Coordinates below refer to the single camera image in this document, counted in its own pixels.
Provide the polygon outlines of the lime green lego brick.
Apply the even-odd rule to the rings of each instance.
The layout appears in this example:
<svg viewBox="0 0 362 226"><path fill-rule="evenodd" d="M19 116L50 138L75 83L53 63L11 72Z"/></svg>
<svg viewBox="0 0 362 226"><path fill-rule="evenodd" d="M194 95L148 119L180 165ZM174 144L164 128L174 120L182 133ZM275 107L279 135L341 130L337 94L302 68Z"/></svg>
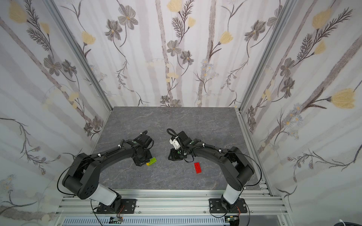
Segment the lime green lego brick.
<svg viewBox="0 0 362 226"><path fill-rule="evenodd" d="M153 165L154 163L156 163L156 158L155 157L153 157L152 159L150 159L150 161L148 162L148 163L146 163L146 165L147 166L151 166L151 165Z"/></svg>

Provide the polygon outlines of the red lego brick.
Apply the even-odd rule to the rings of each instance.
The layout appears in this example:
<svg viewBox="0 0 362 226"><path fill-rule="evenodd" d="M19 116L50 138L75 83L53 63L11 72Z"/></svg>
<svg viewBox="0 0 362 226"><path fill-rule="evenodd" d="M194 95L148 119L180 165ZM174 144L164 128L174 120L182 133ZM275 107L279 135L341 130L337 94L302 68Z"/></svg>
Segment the red lego brick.
<svg viewBox="0 0 362 226"><path fill-rule="evenodd" d="M196 172L197 174L200 174L200 173L202 172L200 163L194 163L194 168L195 168L195 172Z"/></svg>

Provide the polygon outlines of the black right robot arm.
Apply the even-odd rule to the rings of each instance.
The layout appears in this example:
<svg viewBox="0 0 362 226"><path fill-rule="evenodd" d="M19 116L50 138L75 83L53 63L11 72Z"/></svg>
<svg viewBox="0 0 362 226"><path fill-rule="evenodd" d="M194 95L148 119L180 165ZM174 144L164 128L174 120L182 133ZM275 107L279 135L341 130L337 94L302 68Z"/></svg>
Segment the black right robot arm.
<svg viewBox="0 0 362 226"><path fill-rule="evenodd" d="M235 206L247 183L255 174L255 169L249 156L243 154L237 147L218 148L203 142L200 139L192 140L184 131L176 133L168 128L167 133L171 136L168 160L189 163L190 157L193 162L195 158L204 158L217 164L227 182L227 187L221 196L222 205L225 208Z"/></svg>

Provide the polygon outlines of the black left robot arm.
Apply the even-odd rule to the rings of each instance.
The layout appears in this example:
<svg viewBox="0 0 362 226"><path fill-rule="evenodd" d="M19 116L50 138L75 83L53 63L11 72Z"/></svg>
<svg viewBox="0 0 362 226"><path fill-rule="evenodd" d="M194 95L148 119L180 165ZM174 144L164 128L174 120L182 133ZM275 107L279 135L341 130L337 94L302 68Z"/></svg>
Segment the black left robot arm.
<svg viewBox="0 0 362 226"><path fill-rule="evenodd" d="M118 146L97 154L79 154L74 162L63 171L62 186L68 189L70 195L84 200L96 192L99 185L100 174L109 166L122 160L131 158L134 164L141 167L150 162L152 154L150 149L154 141L127 140Z"/></svg>

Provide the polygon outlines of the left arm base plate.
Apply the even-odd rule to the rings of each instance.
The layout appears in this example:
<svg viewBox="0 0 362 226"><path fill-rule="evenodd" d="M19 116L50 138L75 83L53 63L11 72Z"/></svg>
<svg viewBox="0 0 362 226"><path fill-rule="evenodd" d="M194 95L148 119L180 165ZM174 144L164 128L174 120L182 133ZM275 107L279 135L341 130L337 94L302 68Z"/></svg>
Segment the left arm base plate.
<svg viewBox="0 0 362 226"><path fill-rule="evenodd" d="M115 200L110 206L100 203L96 208L97 214L134 214L137 199Z"/></svg>

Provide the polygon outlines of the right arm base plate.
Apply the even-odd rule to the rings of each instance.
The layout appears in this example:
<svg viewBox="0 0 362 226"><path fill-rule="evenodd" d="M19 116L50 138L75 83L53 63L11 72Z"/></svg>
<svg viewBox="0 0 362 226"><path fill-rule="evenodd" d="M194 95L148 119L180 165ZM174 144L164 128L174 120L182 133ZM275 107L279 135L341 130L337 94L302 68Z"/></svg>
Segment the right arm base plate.
<svg viewBox="0 0 362 226"><path fill-rule="evenodd" d="M208 200L209 210L212 214L220 213L248 213L247 205L244 199L238 199L235 204L229 204L221 198Z"/></svg>

